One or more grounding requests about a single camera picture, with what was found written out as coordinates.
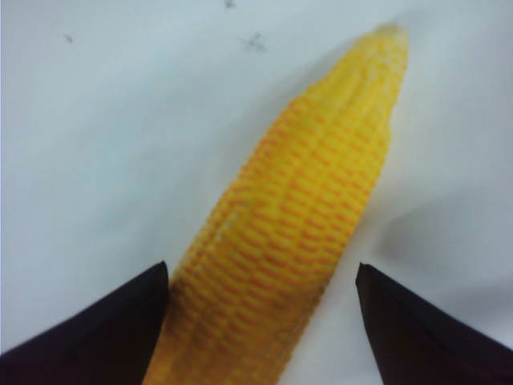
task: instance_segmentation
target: corn cob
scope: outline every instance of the corn cob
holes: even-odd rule
[[[379,27],[280,114],[173,274],[144,384],[277,382],[378,178],[406,57]]]

